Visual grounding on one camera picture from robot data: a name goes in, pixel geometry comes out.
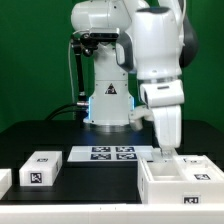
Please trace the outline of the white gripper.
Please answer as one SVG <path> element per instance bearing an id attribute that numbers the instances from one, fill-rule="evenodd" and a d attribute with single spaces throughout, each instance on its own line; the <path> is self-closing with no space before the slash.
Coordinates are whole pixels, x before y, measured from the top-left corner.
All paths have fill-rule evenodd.
<path id="1" fill-rule="evenodd" d="M 153 108 L 155 133 L 163 158 L 171 158 L 173 148 L 181 143 L 181 107 L 179 105 Z"/>

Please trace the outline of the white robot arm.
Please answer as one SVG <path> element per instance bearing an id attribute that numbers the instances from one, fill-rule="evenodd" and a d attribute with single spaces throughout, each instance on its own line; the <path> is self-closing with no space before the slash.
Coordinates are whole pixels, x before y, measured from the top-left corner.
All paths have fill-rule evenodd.
<path id="1" fill-rule="evenodd" d="M 95 89 L 84 124 L 102 131 L 154 126 L 160 150 L 181 143 L 182 68 L 197 52 L 186 0 L 86 0 L 71 23 L 78 55 L 94 60 Z"/>

